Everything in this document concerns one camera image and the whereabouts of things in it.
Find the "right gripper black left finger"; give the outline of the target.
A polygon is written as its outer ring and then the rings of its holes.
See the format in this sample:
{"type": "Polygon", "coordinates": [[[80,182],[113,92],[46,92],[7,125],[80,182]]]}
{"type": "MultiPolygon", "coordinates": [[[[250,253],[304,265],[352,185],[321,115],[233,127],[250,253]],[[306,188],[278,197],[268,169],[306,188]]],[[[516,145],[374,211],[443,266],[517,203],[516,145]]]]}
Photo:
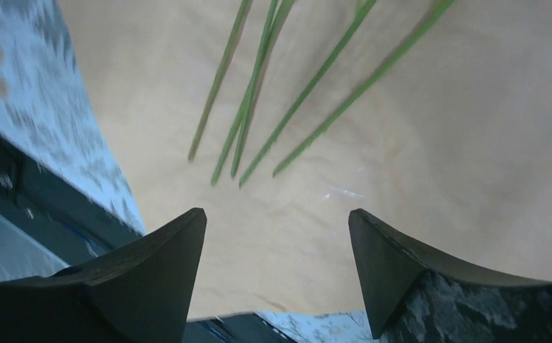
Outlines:
{"type": "Polygon", "coordinates": [[[50,277],[0,282],[0,342],[180,342],[206,226],[193,208],[50,277]]]}

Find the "green and orange wrapping paper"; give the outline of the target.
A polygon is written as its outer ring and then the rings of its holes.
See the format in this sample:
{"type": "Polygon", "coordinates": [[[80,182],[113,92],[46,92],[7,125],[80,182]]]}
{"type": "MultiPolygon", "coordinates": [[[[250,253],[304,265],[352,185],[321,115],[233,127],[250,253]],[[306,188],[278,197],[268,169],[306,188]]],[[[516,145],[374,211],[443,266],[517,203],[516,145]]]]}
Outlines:
{"type": "Polygon", "coordinates": [[[62,1],[95,117],[147,230],[207,215],[191,317],[361,309],[363,208],[474,264],[552,280],[552,1],[456,1],[286,170],[432,6],[379,1],[246,185],[212,172],[252,73],[255,1],[193,162],[238,1],[62,1]]]}

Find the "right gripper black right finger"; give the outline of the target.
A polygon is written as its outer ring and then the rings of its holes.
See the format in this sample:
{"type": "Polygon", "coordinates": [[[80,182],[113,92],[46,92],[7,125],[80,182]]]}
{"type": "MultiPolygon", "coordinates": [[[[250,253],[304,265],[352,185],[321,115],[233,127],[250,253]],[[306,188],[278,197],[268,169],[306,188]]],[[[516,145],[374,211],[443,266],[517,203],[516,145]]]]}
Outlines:
{"type": "Polygon", "coordinates": [[[464,261],[364,209],[348,226],[379,342],[552,342],[552,282],[464,261]]]}

